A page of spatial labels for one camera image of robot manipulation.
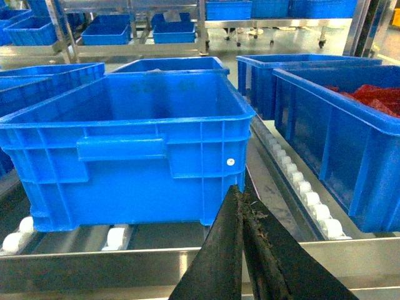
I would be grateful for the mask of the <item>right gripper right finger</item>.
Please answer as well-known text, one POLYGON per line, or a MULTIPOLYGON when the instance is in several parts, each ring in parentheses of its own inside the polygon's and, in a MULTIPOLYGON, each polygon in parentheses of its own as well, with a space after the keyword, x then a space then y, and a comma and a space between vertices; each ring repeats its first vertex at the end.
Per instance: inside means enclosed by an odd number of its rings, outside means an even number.
POLYGON ((255 299, 355 299, 253 194, 240 200, 244 254, 255 299))

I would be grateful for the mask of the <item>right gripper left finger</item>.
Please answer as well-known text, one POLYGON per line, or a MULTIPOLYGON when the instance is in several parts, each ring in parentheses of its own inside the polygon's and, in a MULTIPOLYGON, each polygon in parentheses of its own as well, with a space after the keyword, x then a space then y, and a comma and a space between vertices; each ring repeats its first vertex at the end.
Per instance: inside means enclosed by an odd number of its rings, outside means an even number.
POLYGON ((230 186, 210 231, 170 299, 241 299, 244 194, 230 186))

